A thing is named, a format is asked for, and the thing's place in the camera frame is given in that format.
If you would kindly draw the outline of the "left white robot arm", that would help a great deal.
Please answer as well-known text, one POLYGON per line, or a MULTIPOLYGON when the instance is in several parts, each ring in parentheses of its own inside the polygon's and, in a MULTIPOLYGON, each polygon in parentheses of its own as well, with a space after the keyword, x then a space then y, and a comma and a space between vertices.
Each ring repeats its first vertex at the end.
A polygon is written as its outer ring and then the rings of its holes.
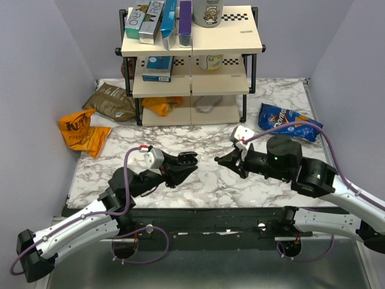
POLYGON ((123 166, 108 181, 108 188, 82 210, 63 221, 39 231, 26 229, 17 236, 17 259, 28 283, 49 275, 67 254, 103 238, 126 238, 135 231, 130 210, 135 197, 152 193, 159 185, 175 188, 197 170, 197 153, 176 156, 153 146, 139 146, 128 154, 144 154, 147 169, 136 173, 123 166))

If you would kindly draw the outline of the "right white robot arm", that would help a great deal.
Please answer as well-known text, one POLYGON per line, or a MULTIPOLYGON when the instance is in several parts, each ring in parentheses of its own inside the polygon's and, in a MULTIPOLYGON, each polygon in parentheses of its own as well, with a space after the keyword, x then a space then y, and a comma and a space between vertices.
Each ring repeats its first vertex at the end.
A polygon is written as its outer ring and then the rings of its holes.
POLYGON ((327 163, 304 157, 301 144, 285 135, 274 135, 266 144, 267 152, 234 148, 215 161, 241 178, 255 173, 291 185, 297 193, 324 200, 343 209, 342 214, 284 208, 277 230, 285 236, 297 232, 325 232, 362 242, 370 250, 384 253, 384 201, 367 191, 344 182, 341 173, 327 163))

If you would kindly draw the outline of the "black earbud charging case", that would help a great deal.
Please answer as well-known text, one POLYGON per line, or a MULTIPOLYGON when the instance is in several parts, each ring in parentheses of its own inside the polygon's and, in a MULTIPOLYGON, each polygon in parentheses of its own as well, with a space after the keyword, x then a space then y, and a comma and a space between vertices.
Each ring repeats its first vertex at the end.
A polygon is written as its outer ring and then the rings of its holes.
POLYGON ((198 163, 197 160, 198 153, 190 151, 190 152, 181 152, 177 156, 177 165, 178 166, 195 166, 198 163))

